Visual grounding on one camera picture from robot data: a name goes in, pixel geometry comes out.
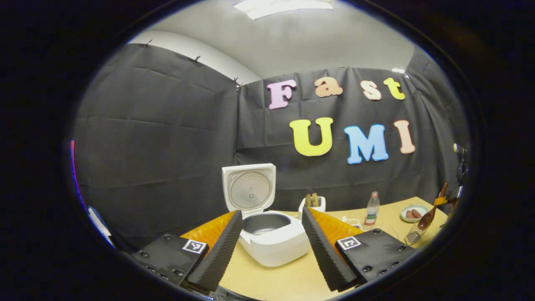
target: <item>pink letter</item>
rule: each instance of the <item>pink letter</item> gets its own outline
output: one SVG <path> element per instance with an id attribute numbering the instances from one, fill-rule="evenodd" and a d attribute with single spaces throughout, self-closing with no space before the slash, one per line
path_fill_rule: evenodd
<path id="1" fill-rule="evenodd" d="M 283 96 L 286 96 L 286 99 L 292 98 L 292 89 L 289 87 L 282 89 L 284 86 L 290 86 L 295 88 L 297 83 L 295 80 L 285 80 L 281 82 L 274 82 L 269 84 L 267 88 L 271 91 L 271 104 L 269 105 L 270 110 L 285 108 L 288 106 L 288 102 L 284 100 Z"/>
<path id="2" fill-rule="evenodd" d="M 409 133 L 409 122 L 407 120 L 398 120 L 394 122 L 394 126 L 400 131 L 402 154 L 410 154 L 416 150 L 416 147 L 412 144 Z"/>

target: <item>ceiling light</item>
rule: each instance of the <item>ceiling light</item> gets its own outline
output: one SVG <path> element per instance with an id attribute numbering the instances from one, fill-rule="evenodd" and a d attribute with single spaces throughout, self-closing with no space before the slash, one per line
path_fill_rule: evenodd
<path id="1" fill-rule="evenodd" d="M 333 9 L 333 6 L 324 0 L 245 0 L 234 7 L 253 20 L 274 13 L 299 9 Z"/>

